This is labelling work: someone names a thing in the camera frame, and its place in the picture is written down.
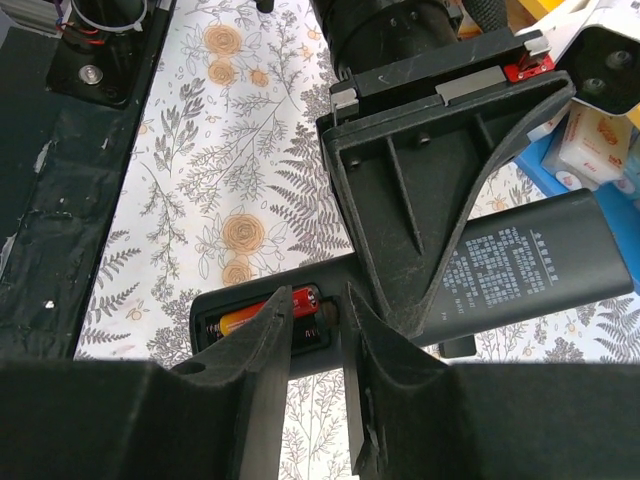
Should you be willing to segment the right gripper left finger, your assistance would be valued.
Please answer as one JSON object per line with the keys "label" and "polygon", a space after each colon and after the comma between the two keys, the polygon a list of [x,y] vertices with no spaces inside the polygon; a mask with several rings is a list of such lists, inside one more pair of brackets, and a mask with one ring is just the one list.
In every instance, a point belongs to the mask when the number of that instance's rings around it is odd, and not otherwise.
{"label": "right gripper left finger", "polygon": [[1,364],[5,479],[274,479],[292,291],[194,357]]}

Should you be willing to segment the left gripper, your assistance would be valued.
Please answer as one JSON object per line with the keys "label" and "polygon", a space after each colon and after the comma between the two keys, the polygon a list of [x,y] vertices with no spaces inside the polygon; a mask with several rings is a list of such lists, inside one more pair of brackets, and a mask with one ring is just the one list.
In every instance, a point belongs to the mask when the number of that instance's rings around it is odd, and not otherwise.
{"label": "left gripper", "polygon": [[421,277],[419,303],[431,306],[487,177],[574,95],[548,59],[521,68],[526,42],[541,37],[501,28],[331,88],[331,111],[317,121],[322,157],[373,309],[406,337],[426,318],[395,313],[392,275]]}

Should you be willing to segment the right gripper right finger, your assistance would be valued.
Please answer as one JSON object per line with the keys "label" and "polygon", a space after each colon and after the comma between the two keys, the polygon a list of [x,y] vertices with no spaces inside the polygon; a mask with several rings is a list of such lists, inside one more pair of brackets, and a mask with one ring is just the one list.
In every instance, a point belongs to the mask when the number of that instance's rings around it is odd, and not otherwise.
{"label": "right gripper right finger", "polygon": [[362,479],[635,479],[639,369],[445,364],[341,296],[349,450]]}

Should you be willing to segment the red battery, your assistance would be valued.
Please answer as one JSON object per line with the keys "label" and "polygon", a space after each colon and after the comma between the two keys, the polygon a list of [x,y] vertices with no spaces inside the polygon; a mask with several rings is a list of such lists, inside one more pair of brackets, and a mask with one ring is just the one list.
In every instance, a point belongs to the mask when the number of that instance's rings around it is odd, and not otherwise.
{"label": "red battery", "polygon": [[[312,286],[301,287],[292,292],[292,311],[293,318],[301,318],[314,315],[320,307],[319,291]],[[207,331],[216,338],[227,337],[234,331],[238,330],[245,324],[252,321],[255,317],[260,316],[263,311],[267,313],[277,313],[276,308],[267,308],[269,300],[261,301],[230,313],[224,313],[217,323],[210,325]]]}

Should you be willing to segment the black TV remote with buttons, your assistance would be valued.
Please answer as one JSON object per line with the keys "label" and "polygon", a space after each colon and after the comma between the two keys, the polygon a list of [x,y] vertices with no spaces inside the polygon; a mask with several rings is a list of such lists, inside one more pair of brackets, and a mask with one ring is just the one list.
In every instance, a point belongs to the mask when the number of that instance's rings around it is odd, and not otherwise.
{"label": "black TV remote with buttons", "polygon": [[[347,284],[370,297],[353,254],[201,294],[190,311],[192,350],[223,339],[207,328],[224,313],[268,300],[281,286],[312,286],[320,303],[339,305]],[[432,286],[435,295],[425,307],[421,277],[391,277],[400,300],[395,313],[426,318],[410,338],[420,347],[626,295],[634,283],[596,197],[583,189],[469,221]]]}

